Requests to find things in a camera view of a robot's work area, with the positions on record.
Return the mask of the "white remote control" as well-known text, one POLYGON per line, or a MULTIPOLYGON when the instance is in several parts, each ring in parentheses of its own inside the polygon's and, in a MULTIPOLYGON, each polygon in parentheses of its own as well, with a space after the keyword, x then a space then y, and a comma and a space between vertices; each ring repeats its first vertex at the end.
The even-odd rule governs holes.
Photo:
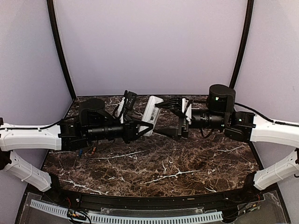
POLYGON ((153 129, 155 128, 155 125, 157 123, 157 119, 159 116, 159 113, 161 111, 160 108, 156 107, 156 104, 162 103, 164 100, 162 98, 156 97, 156 96, 150 96, 149 100, 147 102, 145 111, 143 113, 142 121, 146 123, 150 123, 153 125, 153 128, 149 131, 147 131, 144 136, 151 136, 153 133, 153 129))

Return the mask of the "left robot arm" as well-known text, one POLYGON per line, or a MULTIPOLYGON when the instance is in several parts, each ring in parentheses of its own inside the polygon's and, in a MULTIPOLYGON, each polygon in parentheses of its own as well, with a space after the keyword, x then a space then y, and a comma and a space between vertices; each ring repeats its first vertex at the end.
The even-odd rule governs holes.
POLYGON ((73 151, 85 148, 99 140, 123 139, 130 143, 142 137, 154 127, 137 119, 125 119, 123 114, 131 110, 134 100, 126 100, 121 114, 115 117, 105 110, 105 102, 98 98, 83 102, 78 115, 62 119, 46 126, 17 126, 0 123, 0 169, 46 192, 55 203, 63 203, 66 193, 59 188, 59 179, 43 172, 21 158, 17 149, 49 149, 73 151))

